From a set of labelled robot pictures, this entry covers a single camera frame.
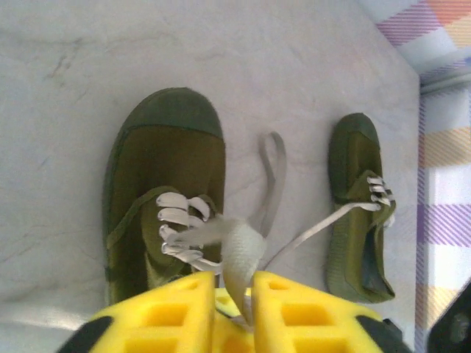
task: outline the olive green canvas shoe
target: olive green canvas shoe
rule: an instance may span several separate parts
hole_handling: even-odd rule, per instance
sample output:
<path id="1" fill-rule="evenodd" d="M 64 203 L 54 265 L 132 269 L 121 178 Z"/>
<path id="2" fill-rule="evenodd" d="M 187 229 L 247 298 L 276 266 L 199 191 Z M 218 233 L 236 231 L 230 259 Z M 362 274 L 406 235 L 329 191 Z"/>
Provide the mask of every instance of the olive green canvas shoe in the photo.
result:
<path id="1" fill-rule="evenodd" d="M 345 116 L 333 130 L 329 178 L 335 208 L 349 209 L 333 225 L 327 260 L 332 294 L 355 302 L 394 298 L 383 266 L 383 230 L 396 207 L 383 181 L 375 126 L 364 114 Z"/>
<path id="2" fill-rule="evenodd" d="M 204 96 L 170 88 L 131 112 L 113 145 L 103 193 L 110 303 L 194 269 L 219 268 L 219 246 L 165 240 L 222 213 L 224 179 L 221 125 Z"/>

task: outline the white shoelace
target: white shoelace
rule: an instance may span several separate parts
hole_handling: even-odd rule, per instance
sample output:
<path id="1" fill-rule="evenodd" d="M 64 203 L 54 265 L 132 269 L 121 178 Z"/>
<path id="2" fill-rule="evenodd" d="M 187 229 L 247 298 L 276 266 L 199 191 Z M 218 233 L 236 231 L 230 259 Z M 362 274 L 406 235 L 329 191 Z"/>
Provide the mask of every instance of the white shoelace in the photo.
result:
<path id="1" fill-rule="evenodd" d="M 267 137 L 271 137 L 275 142 L 277 152 L 276 173 L 273 170 L 266 152 Z M 245 290 L 250 285 L 253 274 L 257 270 L 258 264 L 265 253 L 265 238 L 272 228 L 286 178 L 287 161 L 283 139 L 276 132 L 272 132 L 267 135 L 267 137 L 262 139 L 260 144 L 261 158 L 268 178 L 266 198 L 260 209 L 254 216 L 250 217 L 248 221 L 225 218 L 222 215 L 217 215 L 213 220 L 206 223 L 208 217 L 205 215 L 207 213 L 205 213 L 203 210 L 205 207 L 201 204 L 201 202 L 204 203 L 204 201 L 200 198 L 193 198 L 193 201 L 187 200 L 184 196 L 181 196 L 182 199 L 180 200 L 179 207 L 176 207 L 176 199 L 174 202 L 173 196 L 164 196 L 170 208 L 169 211 L 160 214 L 162 220 L 178 224 L 187 224 L 190 227 L 190 230 L 186 232 L 175 232 L 168 227 L 161 227 L 160 236 L 164 239 L 164 245 L 162 247 L 163 252 L 166 251 L 167 254 L 172 254 L 172 256 L 191 263 L 192 265 L 196 264 L 194 266 L 198 269 L 210 269 L 210 271 L 215 271 L 216 273 L 222 271 L 226 289 L 249 326 L 252 326 L 252 311 L 250 301 L 245 298 Z M 369 190 L 372 193 L 371 202 L 356 202 L 342 206 L 326 219 L 291 240 L 270 258 L 261 269 L 266 269 L 269 265 L 273 264 L 275 260 L 279 260 L 283 255 L 294 250 L 307 239 L 330 226 L 354 208 L 360 207 L 364 210 L 375 212 L 381 210 L 382 204 L 388 207 L 392 205 L 394 196 L 386 187 L 386 183 L 382 178 L 369 177 L 367 178 L 367 182 L 369 183 Z M 165 205 L 162 200 L 157 204 L 161 207 Z M 194 219 L 191 221 L 192 218 L 188 215 L 186 205 L 192 206 L 200 211 L 203 215 L 203 221 L 195 221 Z M 384 226 L 390 227 L 393 222 L 394 216 L 392 215 L 384 223 Z M 201 252 L 190 249 L 192 246 L 218 242 L 222 244 L 222 262 L 218 264 L 203 259 Z"/>

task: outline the dark green toe cap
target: dark green toe cap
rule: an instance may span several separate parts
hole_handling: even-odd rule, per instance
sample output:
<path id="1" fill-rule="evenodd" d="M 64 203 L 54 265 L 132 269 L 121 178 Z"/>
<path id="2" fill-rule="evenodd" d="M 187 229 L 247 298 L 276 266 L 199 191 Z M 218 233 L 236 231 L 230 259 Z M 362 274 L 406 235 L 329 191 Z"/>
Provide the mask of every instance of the dark green toe cap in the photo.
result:
<path id="1" fill-rule="evenodd" d="M 156 125 L 196 130 L 222 138 L 221 123 L 213 105 L 189 88 L 168 88 L 148 96 L 132 111 L 123 130 Z"/>
<path id="2" fill-rule="evenodd" d="M 380 145 L 375 125 L 370 118 L 363 113 L 353 113 L 343 117 L 336 125 L 337 134 L 351 134 L 352 132 L 360 132 L 366 138 Z"/>

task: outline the green sneaker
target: green sneaker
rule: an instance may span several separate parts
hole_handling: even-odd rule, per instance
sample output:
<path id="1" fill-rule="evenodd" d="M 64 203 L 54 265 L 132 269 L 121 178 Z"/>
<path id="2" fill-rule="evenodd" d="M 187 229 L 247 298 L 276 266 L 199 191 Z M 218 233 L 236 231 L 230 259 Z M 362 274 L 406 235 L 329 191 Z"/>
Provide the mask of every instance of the green sneaker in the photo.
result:
<path id="1" fill-rule="evenodd" d="M 167 246 L 166 237 L 222 213 L 225 147 L 211 103 L 188 88 L 158 91 L 124 122 L 103 193 L 109 302 L 194 269 L 218 269 L 220 247 Z"/>
<path id="2" fill-rule="evenodd" d="M 333 130 L 329 178 L 336 209 L 352 206 L 333 226 L 330 292 L 354 302 L 393 299 L 383 268 L 383 228 L 394 220 L 396 204 L 383 181 L 375 126 L 364 114 L 345 116 Z"/>

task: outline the checkered cloth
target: checkered cloth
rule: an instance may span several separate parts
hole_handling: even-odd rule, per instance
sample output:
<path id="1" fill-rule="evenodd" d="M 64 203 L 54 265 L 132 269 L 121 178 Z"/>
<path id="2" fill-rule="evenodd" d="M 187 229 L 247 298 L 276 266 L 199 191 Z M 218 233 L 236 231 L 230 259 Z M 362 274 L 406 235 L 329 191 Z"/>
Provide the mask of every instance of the checkered cloth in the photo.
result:
<path id="1" fill-rule="evenodd" d="M 471 0 L 358 0 L 423 84 L 471 68 Z M 415 350 L 471 277 L 471 88 L 423 96 Z"/>

